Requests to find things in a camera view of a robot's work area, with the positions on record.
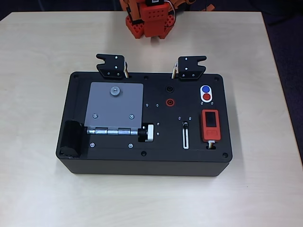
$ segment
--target slot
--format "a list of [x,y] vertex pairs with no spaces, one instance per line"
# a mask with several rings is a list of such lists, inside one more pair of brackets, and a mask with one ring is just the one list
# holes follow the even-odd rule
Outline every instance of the slot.
[[182,123],[183,149],[189,149],[188,122]]

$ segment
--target blue button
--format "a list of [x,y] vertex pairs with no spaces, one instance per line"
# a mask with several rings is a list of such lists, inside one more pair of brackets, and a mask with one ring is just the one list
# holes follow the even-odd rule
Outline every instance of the blue button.
[[204,86],[202,88],[202,91],[205,92],[205,93],[209,92],[210,91],[209,86]]

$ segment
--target black bracket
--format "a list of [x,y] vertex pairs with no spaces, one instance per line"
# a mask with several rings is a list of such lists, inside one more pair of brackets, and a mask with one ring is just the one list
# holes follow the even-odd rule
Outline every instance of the black bracket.
[[182,56],[178,58],[178,77],[180,80],[198,80],[206,67],[198,65],[206,56]]
[[122,55],[97,54],[96,57],[104,61],[97,69],[105,79],[123,79],[125,77],[125,59]]

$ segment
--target digital display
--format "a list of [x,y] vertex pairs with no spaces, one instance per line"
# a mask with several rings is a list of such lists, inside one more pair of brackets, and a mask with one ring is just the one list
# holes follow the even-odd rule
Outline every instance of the digital display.
[[214,112],[206,112],[205,113],[206,118],[206,126],[207,127],[217,127],[216,124],[216,115]]

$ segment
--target wooden table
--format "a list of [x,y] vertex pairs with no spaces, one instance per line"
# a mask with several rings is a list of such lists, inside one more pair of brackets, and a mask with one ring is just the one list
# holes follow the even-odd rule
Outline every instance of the wooden table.
[[[125,12],[12,13],[0,22],[0,226],[302,226],[303,172],[255,12],[188,12],[136,40]],[[55,156],[69,76],[96,53],[171,72],[206,55],[225,82],[234,158],[218,177],[74,175]]]

